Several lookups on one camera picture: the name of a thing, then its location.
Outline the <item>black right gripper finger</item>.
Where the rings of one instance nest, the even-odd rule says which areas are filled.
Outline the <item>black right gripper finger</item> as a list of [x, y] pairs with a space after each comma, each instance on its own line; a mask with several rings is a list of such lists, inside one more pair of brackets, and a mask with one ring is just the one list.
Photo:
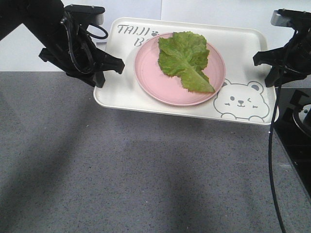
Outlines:
[[279, 67], [283, 64], [283, 60], [284, 48], [277, 48], [268, 51], [258, 51], [253, 56], [253, 62], [255, 66], [267, 64], [273, 67]]
[[281, 80], [282, 69], [278, 67], [271, 67], [264, 82], [266, 87], [279, 87], [282, 85]]

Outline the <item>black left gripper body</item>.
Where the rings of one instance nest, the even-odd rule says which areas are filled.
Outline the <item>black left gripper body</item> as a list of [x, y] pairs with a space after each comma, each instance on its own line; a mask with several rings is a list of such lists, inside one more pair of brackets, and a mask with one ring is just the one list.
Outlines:
[[39, 54], [44, 62], [50, 62], [68, 76], [95, 86], [94, 74], [103, 72], [107, 53], [97, 48], [89, 36], [72, 39], [67, 36], [45, 36], [40, 41], [45, 46]]

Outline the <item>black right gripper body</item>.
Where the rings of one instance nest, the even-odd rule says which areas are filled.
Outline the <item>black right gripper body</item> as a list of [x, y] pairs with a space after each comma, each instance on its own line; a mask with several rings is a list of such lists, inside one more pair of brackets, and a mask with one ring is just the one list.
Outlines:
[[286, 52], [288, 52], [283, 77], [281, 78], [281, 69], [278, 68], [275, 84], [302, 80], [311, 74], [311, 46], [299, 43], [292, 46], [289, 51], [288, 48], [289, 44], [275, 49], [276, 60], [279, 66], [283, 65]]

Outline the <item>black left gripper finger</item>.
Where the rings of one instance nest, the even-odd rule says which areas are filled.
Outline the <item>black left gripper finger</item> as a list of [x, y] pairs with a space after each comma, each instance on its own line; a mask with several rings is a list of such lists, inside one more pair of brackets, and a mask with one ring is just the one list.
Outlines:
[[104, 73], [102, 71], [96, 72], [94, 74], [95, 86], [98, 88], [102, 88], [105, 83]]
[[103, 71], [113, 70], [118, 74], [122, 74], [125, 64], [122, 59], [106, 54], [104, 57]]

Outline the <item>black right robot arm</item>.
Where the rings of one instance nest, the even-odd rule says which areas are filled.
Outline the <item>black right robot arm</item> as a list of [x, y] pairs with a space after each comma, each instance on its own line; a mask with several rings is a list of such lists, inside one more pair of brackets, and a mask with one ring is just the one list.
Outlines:
[[259, 51], [254, 65], [268, 64], [270, 72], [265, 78], [266, 87], [303, 80], [311, 74], [311, 14], [309, 12], [279, 9], [273, 12], [271, 24], [290, 27], [294, 35], [283, 47]]

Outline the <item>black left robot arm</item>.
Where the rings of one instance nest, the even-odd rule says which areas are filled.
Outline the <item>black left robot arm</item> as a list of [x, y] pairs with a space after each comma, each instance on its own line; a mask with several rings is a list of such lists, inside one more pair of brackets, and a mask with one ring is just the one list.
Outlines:
[[104, 7], [64, 6], [60, 0], [2, 0], [0, 2], [0, 37], [4, 39], [19, 25], [25, 27], [44, 45], [39, 57], [93, 87], [103, 87], [104, 72], [122, 74], [125, 64], [92, 42], [106, 39], [101, 27]]

